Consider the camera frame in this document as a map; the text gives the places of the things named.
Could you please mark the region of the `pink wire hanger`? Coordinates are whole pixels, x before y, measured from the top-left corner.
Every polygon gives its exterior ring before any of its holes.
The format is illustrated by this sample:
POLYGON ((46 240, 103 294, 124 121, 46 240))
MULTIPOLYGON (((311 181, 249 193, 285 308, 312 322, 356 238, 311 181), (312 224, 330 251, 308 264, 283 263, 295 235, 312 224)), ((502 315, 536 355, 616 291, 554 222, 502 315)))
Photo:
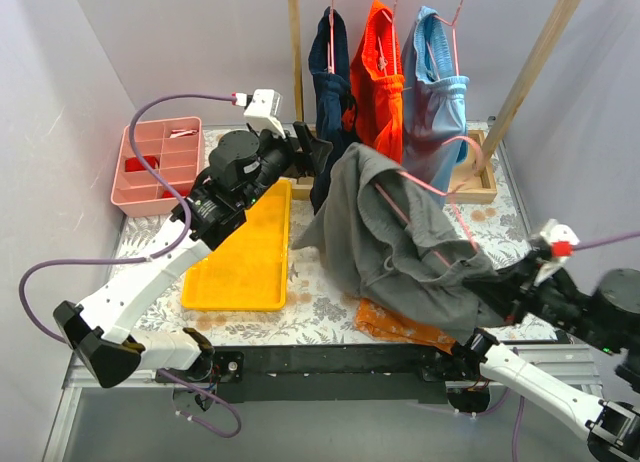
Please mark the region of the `pink wire hanger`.
MULTIPOLYGON (((445 140, 443 142, 443 145, 444 146, 450 145, 451 143, 453 143, 456 140, 464 141, 473 150, 473 152, 475 153, 476 161, 481 165, 481 167, 484 167, 485 162, 484 162, 484 155, 483 155, 483 152, 482 152, 482 148, 481 148, 480 144, 476 140, 474 140, 473 138, 471 138, 469 136, 451 137, 451 138, 445 140)), ((444 192, 444 191, 441 191, 441 190, 435 188, 434 186, 429 185, 426 182, 424 182, 424 181, 422 181, 422 180, 410 175, 406 171, 400 171, 399 174, 401 176, 405 177, 406 179, 414 182, 415 184, 419 185, 420 187, 422 187, 423 189, 427 190, 428 192, 431 192, 431 193, 433 193, 435 195, 438 195, 438 196, 445 197, 446 199, 451 199, 451 204, 453 205, 454 215, 456 216, 457 221, 461 225, 465 235, 467 236, 467 240, 471 244, 471 247, 473 248, 473 250, 475 252, 478 251, 479 245, 474 240, 474 236, 472 235, 472 232, 471 232, 469 226, 463 220, 461 212, 460 212, 459 208, 456 205, 457 193, 460 191, 460 189, 462 187, 464 187, 473 178, 472 175, 469 175, 466 178, 464 178, 461 182, 457 183, 448 192, 444 192)), ((374 187, 379 192, 379 194, 383 197, 383 199, 390 205, 390 207, 397 214, 397 216, 400 218, 400 220, 405 223, 405 226, 409 227, 411 225, 411 221, 410 221, 410 218, 408 217, 408 215, 404 213, 404 211, 400 208, 400 206, 392 199, 392 197, 382 188, 382 186, 378 182, 376 182, 374 184, 374 187)))

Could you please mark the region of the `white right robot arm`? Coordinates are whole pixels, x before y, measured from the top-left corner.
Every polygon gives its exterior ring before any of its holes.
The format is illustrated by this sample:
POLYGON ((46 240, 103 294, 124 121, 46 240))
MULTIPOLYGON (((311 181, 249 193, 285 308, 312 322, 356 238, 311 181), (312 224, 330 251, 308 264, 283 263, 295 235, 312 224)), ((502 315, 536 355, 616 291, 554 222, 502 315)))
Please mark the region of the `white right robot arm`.
MULTIPOLYGON (((533 314, 608 355, 622 355, 615 373, 637 390, 638 271, 610 270, 594 292, 586 295, 564 269, 536 283, 540 267, 538 261, 527 256, 493 276, 469 278, 463 286, 508 323, 533 314)), ((586 442, 596 460, 638 460, 637 406, 581 392, 522 359, 480 328, 452 358, 453 369, 460 377, 471 380, 482 375, 497 381, 564 423, 586 442)))

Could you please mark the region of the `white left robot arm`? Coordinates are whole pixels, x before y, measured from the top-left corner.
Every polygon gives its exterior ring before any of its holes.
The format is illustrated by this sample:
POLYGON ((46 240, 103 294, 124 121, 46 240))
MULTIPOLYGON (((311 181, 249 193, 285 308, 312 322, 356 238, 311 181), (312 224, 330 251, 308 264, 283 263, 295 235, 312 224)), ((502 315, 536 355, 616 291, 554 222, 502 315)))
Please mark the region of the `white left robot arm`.
POLYGON ((282 177, 323 172, 333 146, 303 122, 293 135, 235 130, 209 155, 186 197, 151 242, 164 253, 124 269, 79 303, 53 312, 66 343, 103 388, 138 370, 173 369, 200 382, 214 367, 214 348, 192 328, 148 332, 135 325, 189 268, 216 250, 246 221, 247 211, 282 177))

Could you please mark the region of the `grey shorts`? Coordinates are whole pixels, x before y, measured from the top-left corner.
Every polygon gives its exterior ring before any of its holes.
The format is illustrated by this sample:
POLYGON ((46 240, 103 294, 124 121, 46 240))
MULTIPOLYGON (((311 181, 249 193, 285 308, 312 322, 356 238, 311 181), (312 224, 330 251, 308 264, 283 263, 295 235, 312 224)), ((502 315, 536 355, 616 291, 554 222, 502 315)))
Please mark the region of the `grey shorts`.
POLYGON ((318 249, 344 293, 463 341, 504 319, 464 288, 492 276, 491 259, 458 237, 431 195, 375 150, 350 146, 331 170, 328 195, 292 249, 318 249))

